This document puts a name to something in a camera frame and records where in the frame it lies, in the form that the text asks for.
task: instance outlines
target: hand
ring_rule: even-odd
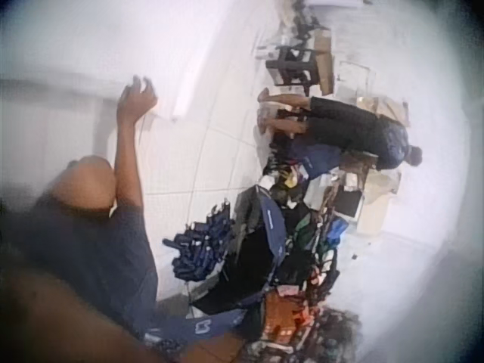
[[[153,84],[144,78],[146,88],[141,91],[141,80],[133,77],[133,84],[124,88],[118,101],[116,118],[118,126],[134,126],[150,109],[156,106],[158,99],[154,94]]]

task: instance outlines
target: forearm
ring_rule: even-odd
[[[143,207],[143,194],[136,160],[134,124],[119,123],[114,173],[118,204]]]

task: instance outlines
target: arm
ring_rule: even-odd
[[[143,207],[143,194],[138,174],[135,151],[135,124],[157,104],[153,85],[145,79],[146,89],[141,91],[141,80],[135,76],[127,85],[117,109],[118,139],[114,174],[116,176],[116,199],[118,204]]]

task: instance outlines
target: man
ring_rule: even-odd
[[[306,121],[265,119],[259,117],[261,132],[267,126],[275,131],[306,134],[315,142],[344,150],[364,151],[378,156],[377,169],[394,169],[402,161],[412,166],[422,162],[422,150],[408,143],[405,127],[386,116],[338,101],[307,98],[302,95],[270,95],[265,88],[258,97],[261,102],[278,102],[302,109]]]
[[[32,210],[2,217],[6,361],[164,361],[140,342],[157,293],[135,154],[135,124],[157,103],[145,82],[135,77],[119,100],[114,169],[85,157]]]

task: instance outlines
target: foot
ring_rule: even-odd
[[[257,96],[257,101],[259,103],[264,102],[268,96],[269,96],[269,88],[265,87],[262,90],[262,92],[259,93],[259,96]]]
[[[262,110],[257,111],[257,127],[259,127],[259,132],[261,135],[264,135],[267,125],[265,124],[265,116]]]

